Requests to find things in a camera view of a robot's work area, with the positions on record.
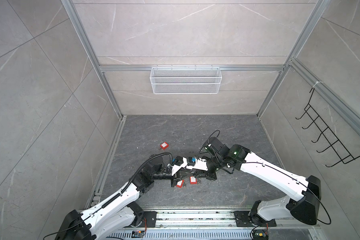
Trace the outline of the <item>red padlock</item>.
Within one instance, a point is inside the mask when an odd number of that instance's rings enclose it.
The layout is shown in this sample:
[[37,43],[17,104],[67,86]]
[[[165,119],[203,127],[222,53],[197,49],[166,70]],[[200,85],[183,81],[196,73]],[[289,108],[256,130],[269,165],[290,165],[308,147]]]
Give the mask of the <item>red padlock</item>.
[[181,181],[177,182],[176,187],[182,188],[184,186],[184,184],[185,184],[185,180],[181,180]]
[[169,144],[167,142],[163,142],[160,144],[160,147],[161,147],[161,149],[165,150],[166,148],[169,147]]
[[195,185],[195,184],[197,184],[198,182],[197,182],[197,179],[195,178],[195,177],[190,177],[190,184],[191,185]]

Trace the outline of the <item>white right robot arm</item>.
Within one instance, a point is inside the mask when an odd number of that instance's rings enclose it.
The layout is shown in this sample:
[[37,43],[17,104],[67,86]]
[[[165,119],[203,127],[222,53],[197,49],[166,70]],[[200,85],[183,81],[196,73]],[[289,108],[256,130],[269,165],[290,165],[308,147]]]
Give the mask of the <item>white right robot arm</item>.
[[290,173],[241,145],[229,148],[216,137],[209,138],[202,149],[210,156],[189,158],[188,169],[198,170],[211,180],[218,170],[234,169],[255,176],[285,194],[272,201],[256,201],[249,213],[253,224],[264,225],[283,218],[295,218],[310,226],[317,224],[321,205],[321,181],[317,177]]

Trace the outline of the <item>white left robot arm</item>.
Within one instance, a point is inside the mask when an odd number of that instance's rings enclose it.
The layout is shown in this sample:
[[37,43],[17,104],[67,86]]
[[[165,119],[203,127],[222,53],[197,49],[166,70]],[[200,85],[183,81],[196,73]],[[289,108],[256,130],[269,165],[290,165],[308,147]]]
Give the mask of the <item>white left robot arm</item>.
[[68,213],[60,229],[54,234],[57,240],[104,240],[114,230],[128,226],[139,226],[144,211],[136,203],[153,186],[154,180],[168,179],[177,185],[180,171],[192,173],[195,157],[176,157],[170,153],[152,155],[130,179],[115,193],[97,205],[78,212]]

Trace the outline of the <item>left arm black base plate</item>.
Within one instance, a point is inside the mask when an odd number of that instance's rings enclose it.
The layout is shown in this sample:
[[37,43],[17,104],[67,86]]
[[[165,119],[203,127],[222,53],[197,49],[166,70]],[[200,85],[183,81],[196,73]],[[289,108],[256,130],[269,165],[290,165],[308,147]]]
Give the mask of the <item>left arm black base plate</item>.
[[157,221],[156,211],[147,211],[143,213],[142,226],[147,228],[155,228]]

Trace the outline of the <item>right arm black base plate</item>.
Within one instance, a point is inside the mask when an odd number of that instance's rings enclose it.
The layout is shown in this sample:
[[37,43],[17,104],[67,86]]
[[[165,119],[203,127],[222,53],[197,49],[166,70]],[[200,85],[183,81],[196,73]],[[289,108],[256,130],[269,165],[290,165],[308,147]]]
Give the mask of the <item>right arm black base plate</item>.
[[276,227],[276,221],[266,221],[250,211],[234,211],[237,227]]

